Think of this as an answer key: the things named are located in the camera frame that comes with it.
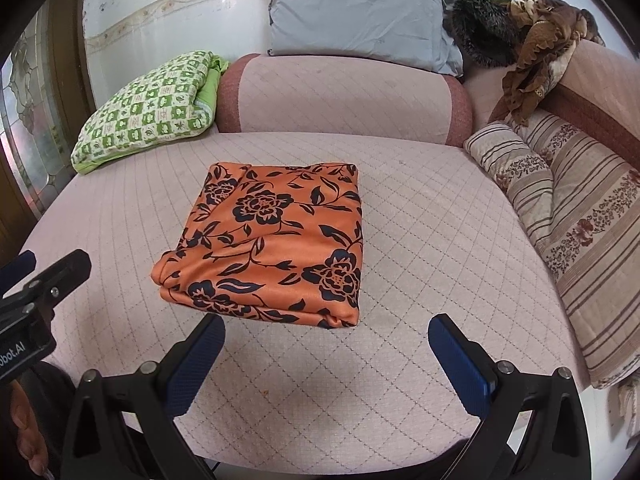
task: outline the orange floral cloth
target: orange floral cloth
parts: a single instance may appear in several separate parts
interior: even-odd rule
[[[166,301],[337,328],[358,322],[362,209],[353,164],[209,168],[175,251],[151,271]]]

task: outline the gray pillow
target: gray pillow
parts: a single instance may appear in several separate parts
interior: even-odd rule
[[[442,0],[271,0],[269,12],[271,56],[366,57],[462,75]]]

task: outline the metal screw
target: metal screw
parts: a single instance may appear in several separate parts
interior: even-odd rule
[[[146,361],[140,365],[139,370],[143,374],[148,375],[155,372],[156,368],[158,368],[158,363],[156,363],[155,361]]]
[[[98,376],[98,370],[87,370],[83,375],[82,375],[82,380],[90,383],[91,381],[93,381],[96,377]]]
[[[571,377],[573,377],[571,375],[571,370],[569,370],[569,368],[567,368],[566,366],[561,366],[560,368],[558,368],[558,375],[565,379],[571,379]]]
[[[511,374],[516,369],[513,366],[513,363],[509,361],[498,361],[498,370],[500,370],[503,374]]]

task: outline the green and white pillow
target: green and white pillow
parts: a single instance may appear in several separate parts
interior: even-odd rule
[[[84,124],[71,154],[81,174],[121,156],[206,130],[228,62],[197,50],[134,79]]]

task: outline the black fur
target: black fur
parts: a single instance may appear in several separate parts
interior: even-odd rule
[[[492,68],[516,61],[518,30],[505,7],[489,0],[456,0],[446,12],[446,28],[476,63]]]

